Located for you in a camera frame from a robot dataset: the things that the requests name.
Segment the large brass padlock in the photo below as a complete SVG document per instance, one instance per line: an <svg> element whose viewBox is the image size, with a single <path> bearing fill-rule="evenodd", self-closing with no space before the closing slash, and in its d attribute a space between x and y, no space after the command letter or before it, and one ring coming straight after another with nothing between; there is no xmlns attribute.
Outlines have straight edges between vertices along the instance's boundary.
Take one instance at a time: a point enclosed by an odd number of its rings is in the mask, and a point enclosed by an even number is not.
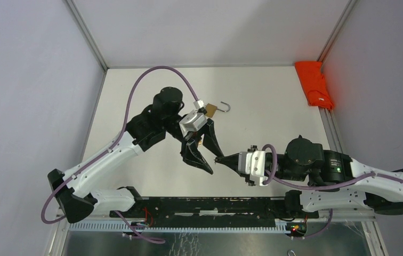
<svg viewBox="0 0 403 256"><path fill-rule="evenodd" d="M231 110L231 106L224 101L220 101L220 105L221 106L219 107L211 103L208 103L205 107L206 109L205 116L208 118L212 118L216 112L227 113Z"/></svg>

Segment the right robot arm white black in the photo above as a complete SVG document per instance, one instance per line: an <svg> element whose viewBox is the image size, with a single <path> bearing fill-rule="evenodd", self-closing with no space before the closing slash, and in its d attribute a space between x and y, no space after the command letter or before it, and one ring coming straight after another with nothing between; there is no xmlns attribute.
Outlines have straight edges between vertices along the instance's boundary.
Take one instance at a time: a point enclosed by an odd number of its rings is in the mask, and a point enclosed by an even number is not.
<svg viewBox="0 0 403 256"><path fill-rule="evenodd" d="M290 141L283 154L267 144L217 157L215 162L234 170L250 185L276 182L288 187L283 209L291 218L337 208L403 215L403 169L377 169L304 137Z"/></svg>

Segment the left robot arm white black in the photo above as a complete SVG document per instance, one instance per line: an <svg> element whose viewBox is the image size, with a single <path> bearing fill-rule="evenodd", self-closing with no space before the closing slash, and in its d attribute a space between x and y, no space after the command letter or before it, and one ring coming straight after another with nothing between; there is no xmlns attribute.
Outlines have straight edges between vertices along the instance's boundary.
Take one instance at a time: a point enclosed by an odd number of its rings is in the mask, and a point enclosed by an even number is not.
<svg viewBox="0 0 403 256"><path fill-rule="evenodd" d="M97 189L108 173L163 141L167 134L181 143L183 162L209 174L213 170L198 149L203 146L217 157L224 154L216 138L214 122L205 116L204 107L180 116L183 94L174 87L165 87L140 114L122 128L119 136L97 155L64 172L55 169L47 178L67 221L77 223L95 212L119 211L129 217L142 213L143 203L132 187L116 190Z"/></svg>

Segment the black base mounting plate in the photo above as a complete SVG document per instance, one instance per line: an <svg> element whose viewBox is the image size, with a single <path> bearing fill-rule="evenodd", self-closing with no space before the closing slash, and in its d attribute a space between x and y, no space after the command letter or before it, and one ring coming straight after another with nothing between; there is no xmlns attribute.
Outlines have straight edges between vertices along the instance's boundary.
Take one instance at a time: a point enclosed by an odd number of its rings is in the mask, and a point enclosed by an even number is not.
<svg viewBox="0 0 403 256"><path fill-rule="evenodd" d="M111 218L143 219L153 228L264 228L277 220L317 219L283 197L143 197Z"/></svg>

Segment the orange folded cloth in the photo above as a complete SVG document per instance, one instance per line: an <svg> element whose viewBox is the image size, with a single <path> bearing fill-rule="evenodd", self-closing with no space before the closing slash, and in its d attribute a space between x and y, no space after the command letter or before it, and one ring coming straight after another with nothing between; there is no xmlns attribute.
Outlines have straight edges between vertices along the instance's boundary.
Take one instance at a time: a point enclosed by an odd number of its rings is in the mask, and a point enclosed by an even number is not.
<svg viewBox="0 0 403 256"><path fill-rule="evenodd" d="M326 80L321 72L322 65L319 61L298 61L294 64L308 105L333 110L335 104L328 93Z"/></svg>

